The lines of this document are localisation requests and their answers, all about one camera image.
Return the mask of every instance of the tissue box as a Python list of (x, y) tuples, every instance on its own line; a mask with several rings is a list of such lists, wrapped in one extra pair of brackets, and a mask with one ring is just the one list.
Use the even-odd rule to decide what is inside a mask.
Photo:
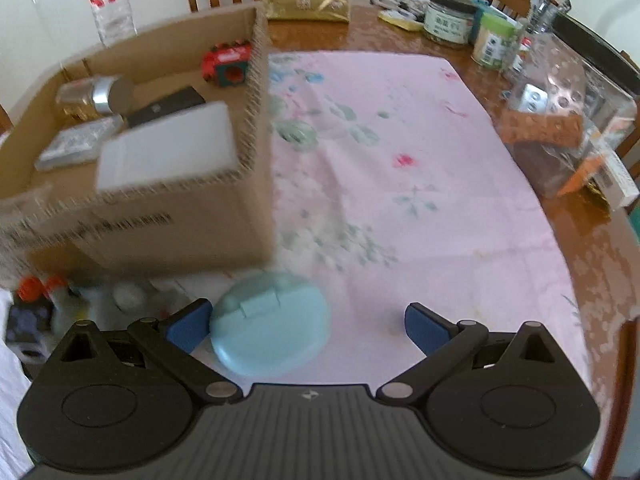
[(268, 20), (351, 20), (351, 0), (263, 0)]
[[(0, 285), (14, 285), (28, 270), (78, 281), (267, 262), (274, 237), (266, 27), (260, 3), (197, 12), (43, 75), (14, 108), (20, 120), (0, 148), (0, 202), (16, 196), (28, 202), (0, 216)], [(220, 89), (204, 81), (204, 53), (237, 38), (252, 44), (247, 83)], [(54, 106), (59, 86), (117, 74), (135, 83), (134, 108), (185, 86), (206, 102), (224, 101), (238, 167), (104, 191), (96, 191), (96, 162), (35, 171), (34, 162), (63, 127)]]

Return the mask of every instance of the pink tablecloth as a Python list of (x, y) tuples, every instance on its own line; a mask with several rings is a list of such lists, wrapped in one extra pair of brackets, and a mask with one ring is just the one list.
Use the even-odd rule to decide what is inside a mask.
[[(496, 331), (539, 320), (588, 381), (580, 317), (551, 228), (447, 61), (278, 54), (271, 81), (274, 267), (312, 279), (333, 321), (314, 361), (261, 381), (376, 389), (423, 358), (402, 325), (413, 301)], [(237, 277), (179, 281), (215, 301)], [(222, 370), (210, 352), (197, 355)], [(225, 373), (245, 390), (252, 383)]]

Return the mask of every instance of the orange bottle cap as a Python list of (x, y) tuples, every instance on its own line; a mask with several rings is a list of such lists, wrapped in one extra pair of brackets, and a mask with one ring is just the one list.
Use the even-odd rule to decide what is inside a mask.
[(42, 296), (45, 293), (45, 289), (36, 276), (25, 276), (20, 280), (16, 293), (21, 300), (31, 303)]

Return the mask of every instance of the jar lid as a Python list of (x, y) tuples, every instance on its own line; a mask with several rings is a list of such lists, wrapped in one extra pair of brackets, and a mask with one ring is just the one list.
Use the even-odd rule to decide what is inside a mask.
[(516, 26), (513, 23), (509, 23), (505, 18), (485, 12), (480, 20), (481, 27), (498, 34), (503, 38), (510, 38), (516, 32)]
[(640, 73), (613, 46), (565, 14), (553, 23), (556, 36), (633, 97), (640, 95)]
[(284, 272), (236, 283), (208, 312), (216, 356), (245, 377), (281, 375), (303, 365), (319, 354), (331, 332), (322, 292)]
[(434, 4), (439, 4), (463, 14), (475, 14), (476, 6), (471, 0), (431, 0)]
[(100, 115), (126, 114), (133, 101), (133, 83), (120, 75), (98, 77), (94, 83), (94, 106)]

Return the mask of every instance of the plastic water bottle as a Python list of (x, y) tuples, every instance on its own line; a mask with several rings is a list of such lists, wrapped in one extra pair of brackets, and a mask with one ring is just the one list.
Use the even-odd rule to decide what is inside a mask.
[(89, 0), (95, 26), (104, 46), (135, 35), (129, 0)]

